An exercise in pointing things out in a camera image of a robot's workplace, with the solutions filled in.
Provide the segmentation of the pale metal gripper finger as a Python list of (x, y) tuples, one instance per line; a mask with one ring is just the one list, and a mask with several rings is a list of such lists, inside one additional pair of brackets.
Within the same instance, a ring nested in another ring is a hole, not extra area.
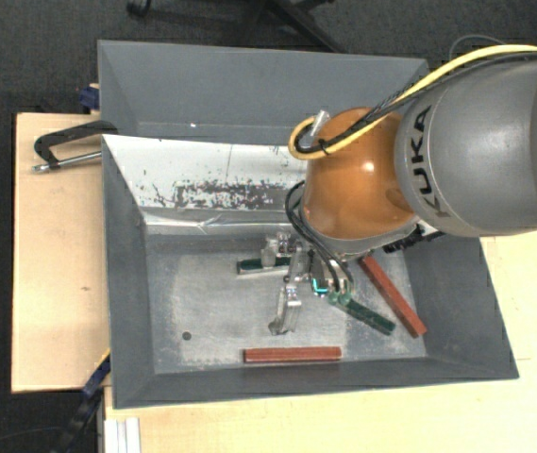
[(265, 246), (260, 251), (260, 263), (263, 268), (287, 266), (294, 252), (292, 236), (279, 232), (266, 238)]
[(296, 287), (283, 286), (278, 294), (277, 314), (268, 326), (271, 334), (276, 336), (295, 332), (301, 308), (302, 302)]

